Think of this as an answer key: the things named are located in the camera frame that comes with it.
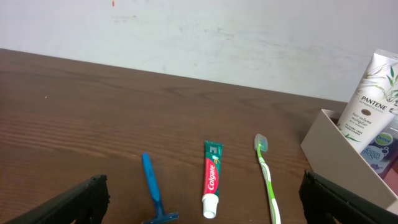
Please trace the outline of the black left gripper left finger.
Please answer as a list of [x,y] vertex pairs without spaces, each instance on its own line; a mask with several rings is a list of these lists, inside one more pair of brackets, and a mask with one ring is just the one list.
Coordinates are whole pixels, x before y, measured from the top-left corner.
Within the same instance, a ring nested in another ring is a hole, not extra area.
[[106,181],[95,175],[7,223],[101,223],[110,199]]

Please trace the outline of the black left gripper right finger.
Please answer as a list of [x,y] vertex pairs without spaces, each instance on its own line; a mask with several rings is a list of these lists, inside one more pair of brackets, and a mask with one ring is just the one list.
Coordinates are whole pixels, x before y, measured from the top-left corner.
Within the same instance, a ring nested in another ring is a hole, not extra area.
[[299,197],[308,224],[397,224],[397,215],[306,170]]

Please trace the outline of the blue foam soap bottle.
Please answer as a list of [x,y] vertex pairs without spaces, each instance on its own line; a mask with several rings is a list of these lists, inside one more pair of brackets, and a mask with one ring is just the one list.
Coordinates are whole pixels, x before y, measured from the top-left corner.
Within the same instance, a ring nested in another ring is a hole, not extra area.
[[384,179],[397,159],[397,117],[361,152],[363,159]]

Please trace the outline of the green white toothbrush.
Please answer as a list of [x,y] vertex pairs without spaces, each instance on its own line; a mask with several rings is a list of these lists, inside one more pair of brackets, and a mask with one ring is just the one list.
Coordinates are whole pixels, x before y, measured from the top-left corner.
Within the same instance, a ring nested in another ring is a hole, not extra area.
[[259,165],[261,167],[262,174],[264,177],[264,182],[266,185],[267,196],[268,196],[268,201],[269,201],[269,210],[270,210],[270,215],[271,215],[271,222],[272,222],[272,224],[281,224],[280,212],[279,212],[277,200],[275,198],[274,191],[272,188],[271,172],[262,156],[262,152],[267,152],[268,148],[269,148],[269,146],[268,146],[267,138],[261,134],[256,134],[254,137],[254,150],[256,151],[257,159],[258,159]]

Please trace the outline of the white Pantene tube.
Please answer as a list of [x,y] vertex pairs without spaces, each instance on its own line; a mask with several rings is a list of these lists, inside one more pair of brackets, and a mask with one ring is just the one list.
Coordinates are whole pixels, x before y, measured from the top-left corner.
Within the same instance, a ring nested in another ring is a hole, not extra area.
[[397,116],[397,54],[377,49],[337,128],[361,152]]

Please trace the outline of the Colgate toothpaste tube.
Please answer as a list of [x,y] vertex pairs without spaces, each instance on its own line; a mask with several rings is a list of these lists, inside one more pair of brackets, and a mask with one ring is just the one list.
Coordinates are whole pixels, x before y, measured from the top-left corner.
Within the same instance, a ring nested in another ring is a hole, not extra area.
[[201,201],[203,216],[209,219],[216,217],[219,203],[222,152],[222,143],[205,141],[204,187]]

